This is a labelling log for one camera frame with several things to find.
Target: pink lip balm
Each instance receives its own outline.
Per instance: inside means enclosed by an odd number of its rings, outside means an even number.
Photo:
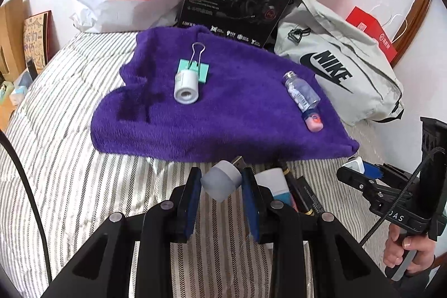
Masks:
[[[320,115],[315,109],[308,109],[303,113],[303,120],[305,121],[308,129],[311,132],[319,132],[323,129],[323,123],[321,122]]]

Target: nike swoosh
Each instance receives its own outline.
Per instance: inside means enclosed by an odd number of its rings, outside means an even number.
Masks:
[[[300,60],[299,60],[300,64],[302,64],[303,66],[306,66],[308,69],[311,69],[313,72],[315,72],[316,75],[321,76],[322,78],[325,78],[326,80],[329,80],[330,82],[333,82],[334,84],[338,85],[342,89],[345,89],[346,91],[349,91],[351,94],[353,94],[353,92],[351,90],[345,88],[340,83],[340,81],[338,79],[330,77],[324,71],[321,71],[320,69],[318,69],[314,65],[312,65],[312,62],[310,61],[310,58],[313,55],[316,55],[316,54],[317,54],[317,52],[315,52],[315,53],[308,53],[307,55],[302,56],[300,58]]]

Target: screw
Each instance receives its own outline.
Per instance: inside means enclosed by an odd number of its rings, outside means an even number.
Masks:
[[[109,216],[111,222],[118,222],[122,219],[122,215],[119,212],[114,212]]]
[[[284,207],[284,204],[281,201],[273,200],[270,203],[270,206],[271,206],[272,209],[280,210],[280,209],[282,209]]]
[[[174,203],[172,201],[166,200],[160,204],[162,210],[171,210],[174,207]]]
[[[321,218],[326,222],[334,221],[335,217],[330,212],[325,212],[321,215]]]

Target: tissue box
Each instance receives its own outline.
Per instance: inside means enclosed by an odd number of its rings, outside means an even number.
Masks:
[[[11,104],[14,106],[19,105],[25,98],[27,92],[28,89],[24,86],[19,86],[17,89],[14,89],[13,92],[9,95]]]

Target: blue foam pad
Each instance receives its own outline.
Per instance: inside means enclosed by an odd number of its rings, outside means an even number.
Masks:
[[[242,200],[245,214],[249,220],[250,233],[254,240],[259,242],[259,213],[255,207],[253,193],[245,173],[242,173]]]
[[[379,167],[374,164],[363,161],[363,165],[365,166],[365,177],[370,180],[380,180],[384,175]]]
[[[195,175],[194,187],[191,193],[191,199],[188,204],[188,215],[185,226],[185,236],[187,239],[192,235],[195,226],[195,219],[197,216],[197,208],[200,201],[200,192],[202,191],[202,184],[200,183],[200,175]]]

